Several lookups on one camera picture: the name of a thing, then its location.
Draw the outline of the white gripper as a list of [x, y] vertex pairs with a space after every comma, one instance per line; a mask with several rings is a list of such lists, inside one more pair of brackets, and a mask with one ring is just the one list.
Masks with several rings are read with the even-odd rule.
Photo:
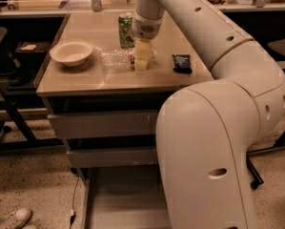
[[134, 67], [137, 71], [145, 71], [150, 60], [152, 43], [159, 33], [163, 18], [148, 19], [137, 12], [132, 19], [132, 31], [138, 39], [135, 43]]

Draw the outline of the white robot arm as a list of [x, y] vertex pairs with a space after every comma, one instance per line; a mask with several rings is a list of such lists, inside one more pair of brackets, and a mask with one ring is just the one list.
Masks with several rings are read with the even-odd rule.
[[285, 115], [285, 73], [207, 0], [136, 0], [133, 29], [153, 39], [167, 13], [212, 75], [172, 94], [156, 150], [172, 229], [257, 229], [246, 152]]

